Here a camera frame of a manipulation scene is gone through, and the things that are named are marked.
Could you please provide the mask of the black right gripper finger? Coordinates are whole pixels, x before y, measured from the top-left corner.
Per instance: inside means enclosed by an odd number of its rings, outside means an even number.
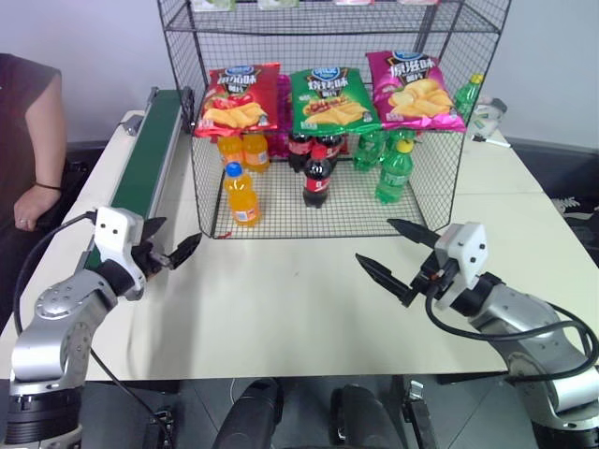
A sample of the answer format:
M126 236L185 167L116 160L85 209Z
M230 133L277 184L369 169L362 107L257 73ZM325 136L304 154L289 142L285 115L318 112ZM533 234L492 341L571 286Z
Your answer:
M387 219L387 222L403 237L414 243L424 244L433 249L435 243L441 237L426 226L415 224L403 219Z
M395 278L392 271L370 257L355 254L360 266L368 275L385 290L395 296L401 304L408 308L416 297L416 292L407 284Z

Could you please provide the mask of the bare person hand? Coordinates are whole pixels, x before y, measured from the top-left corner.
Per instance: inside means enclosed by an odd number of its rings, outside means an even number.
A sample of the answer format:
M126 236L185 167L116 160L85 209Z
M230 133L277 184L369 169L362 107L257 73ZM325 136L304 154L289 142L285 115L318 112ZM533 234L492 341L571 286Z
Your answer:
M14 222L17 229L34 231L37 220L59 200L62 192L45 186L34 185L14 204Z

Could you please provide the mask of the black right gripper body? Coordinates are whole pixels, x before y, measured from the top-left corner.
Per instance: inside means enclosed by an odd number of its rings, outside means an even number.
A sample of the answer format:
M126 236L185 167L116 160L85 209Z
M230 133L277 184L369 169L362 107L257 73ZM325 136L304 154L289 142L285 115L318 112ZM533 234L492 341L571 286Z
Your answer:
M420 266L415 278L410 282L410 286L424 296L429 293L431 288L435 287L433 297L440 299L459 272L460 267L456 259L448 258L444 263L440 263L435 252L431 252Z

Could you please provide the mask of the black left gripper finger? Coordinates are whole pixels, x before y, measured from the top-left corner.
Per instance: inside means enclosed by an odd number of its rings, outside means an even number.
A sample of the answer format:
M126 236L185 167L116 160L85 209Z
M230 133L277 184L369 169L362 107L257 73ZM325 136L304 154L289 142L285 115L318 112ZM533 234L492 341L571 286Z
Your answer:
M168 268L177 269L195 252L197 246L201 242L202 233L196 233L188 236L177 248L168 256Z
M166 220L166 217L153 217L145 220L142 227L141 241L151 239L161 229Z

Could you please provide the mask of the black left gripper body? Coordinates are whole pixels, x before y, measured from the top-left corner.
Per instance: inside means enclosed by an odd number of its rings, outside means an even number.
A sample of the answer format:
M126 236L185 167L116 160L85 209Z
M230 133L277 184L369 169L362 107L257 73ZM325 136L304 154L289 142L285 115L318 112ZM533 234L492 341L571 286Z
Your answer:
M160 249L161 247L156 246L152 240L144 240L132 248L133 261L146 281L149 281L163 269L173 269L170 259L161 253Z

